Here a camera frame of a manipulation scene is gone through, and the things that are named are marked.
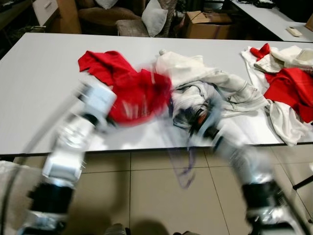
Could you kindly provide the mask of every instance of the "red cloth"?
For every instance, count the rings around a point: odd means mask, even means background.
[[[277,74],[265,73],[270,86],[264,97],[291,106],[304,120],[313,120],[313,78],[299,68],[282,69]]]
[[[133,125],[151,119],[162,111],[170,98],[171,80],[147,70],[137,72],[117,51],[87,51],[79,60],[79,69],[108,86],[117,99],[109,116],[117,123]]]
[[[250,52],[255,56],[255,57],[257,57],[257,60],[256,61],[259,61],[259,60],[261,60],[264,56],[266,56],[267,54],[269,54],[270,53],[270,47],[269,47],[269,44],[268,43],[266,43],[266,44],[264,44],[264,46],[260,49],[260,50],[258,50],[258,49],[256,49],[256,48],[251,48],[250,49]]]

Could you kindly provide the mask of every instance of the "beige floor tile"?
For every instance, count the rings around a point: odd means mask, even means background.
[[[130,170],[131,153],[88,153],[83,173]]]
[[[228,234],[209,169],[196,168],[195,172],[189,189],[179,186],[171,169],[131,172],[131,229],[137,231],[134,235],[146,235],[147,227],[153,228],[150,235],[187,230],[203,235]]]
[[[240,184],[230,167],[210,168],[213,181],[221,202],[230,235],[248,234],[249,225],[245,222],[246,205],[241,196]],[[277,182],[295,205],[300,215],[307,221],[309,215],[299,196],[292,191],[291,183],[280,165],[274,166]]]
[[[313,162],[313,145],[303,144],[290,146],[272,146],[274,154],[280,163],[309,163]]]
[[[208,167],[203,150],[195,149],[193,152],[196,156],[195,167]],[[132,170],[172,169],[170,155],[178,156],[181,159],[181,162],[178,163],[179,167],[188,167],[189,152],[186,150],[157,150],[132,152],[131,168]]]
[[[25,159],[25,158],[16,157],[13,162],[20,163],[22,159]],[[46,156],[27,157],[24,165],[42,169],[44,167],[45,160],[46,160]]]
[[[295,185],[313,175],[309,163],[283,164],[282,165],[291,182]],[[313,183],[297,190],[310,215],[313,215]]]
[[[270,147],[255,147],[255,148],[258,151],[261,151],[262,153],[266,153],[273,164],[279,164],[279,161],[277,160],[276,156],[274,155]],[[222,159],[221,157],[219,157],[217,154],[214,154],[211,148],[205,149],[204,152],[205,152],[205,156],[209,164],[209,167],[229,166],[228,162]]]
[[[130,172],[82,174],[63,234],[102,235],[113,223],[129,226]]]

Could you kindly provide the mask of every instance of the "white pillow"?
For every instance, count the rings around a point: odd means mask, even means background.
[[[142,13],[142,21],[150,37],[160,33],[165,25],[168,10],[163,10],[158,0],[150,0]]]
[[[100,6],[102,6],[104,9],[110,9],[112,8],[118,0],[95,0]]]

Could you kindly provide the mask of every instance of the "drawer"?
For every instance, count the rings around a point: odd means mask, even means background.
[[[33,8],[39,25],[42,26],[58,9],[58,3],[56,0],[35,0],[33,2]]]

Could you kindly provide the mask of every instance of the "white table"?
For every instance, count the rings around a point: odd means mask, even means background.
[[[249,79],[240,56],[247,46],[261,47],[262,41],[128,38],[96,35],[26,33],[0,61],[0,155],[21,154],[41,125],[81,82],[96,80],[79,72],[77,60],[86,50],[117,50],[139,68],[156,59],[160,49],[192,56],[204,55],[211,67]],[[270,42],[271,46],[313,47],[306,43]],[[78,102],[71,110],[79,110]],[[50,151],[56,127],[39,142],[33,153]],[[283,143],[270,127],[264,110],[229,118],[248,135],[250,144]],[[95,135],[89,151],[152,149],[186,146],[187,133],[172,126],[169,118],[151,120],[130,128],[109,130]],[[313,133],[301,142],[313,141]],[[195,140],[195,145],[209,146]]]
[[[253,4],[243,4],[236,0],[233,0],[238,8],[246,12],[253,19],[274,33],[282,41],[286,42],[305,42],[313,43],[313,32],[305,28],[305,23],[295,22],[282,12],[278,8],[273,9],[258,8]],[[287,30],[287,27],[294,27],[302,33],[301,37],[292,36]]]

